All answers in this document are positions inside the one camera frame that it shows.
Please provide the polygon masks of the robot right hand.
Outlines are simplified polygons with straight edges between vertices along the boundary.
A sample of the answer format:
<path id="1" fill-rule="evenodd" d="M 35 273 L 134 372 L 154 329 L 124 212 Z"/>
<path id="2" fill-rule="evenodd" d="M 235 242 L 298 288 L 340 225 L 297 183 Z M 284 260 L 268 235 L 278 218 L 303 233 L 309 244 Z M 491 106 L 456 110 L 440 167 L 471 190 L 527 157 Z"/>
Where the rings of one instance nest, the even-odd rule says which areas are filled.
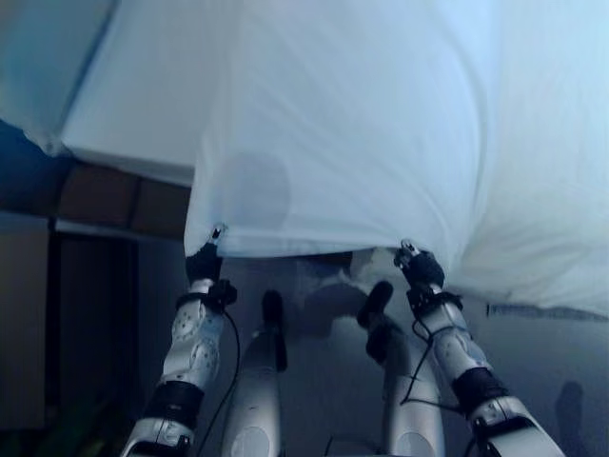
<path id="1" fill-rule="evenodd" d="M 444 272 L 432 252 L 403 239 L 394 256 L 394 265 L 411 287 L 443 288 Z"/>

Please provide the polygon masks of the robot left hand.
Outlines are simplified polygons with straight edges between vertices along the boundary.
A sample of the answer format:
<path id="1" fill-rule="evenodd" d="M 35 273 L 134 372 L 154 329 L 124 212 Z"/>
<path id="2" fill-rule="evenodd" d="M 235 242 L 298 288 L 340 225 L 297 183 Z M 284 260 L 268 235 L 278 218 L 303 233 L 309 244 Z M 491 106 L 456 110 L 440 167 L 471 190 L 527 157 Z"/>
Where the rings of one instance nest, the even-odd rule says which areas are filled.
<path id="1" fill-rule="evenodd" d="M 204 279 L 217 282 L 220 278 L 223 258 L 218 254 L 218 247 L 225 232 L 225 224 L 215 225 L 206 242 L 186 257 L 187 279 L 191 284 Z"/>

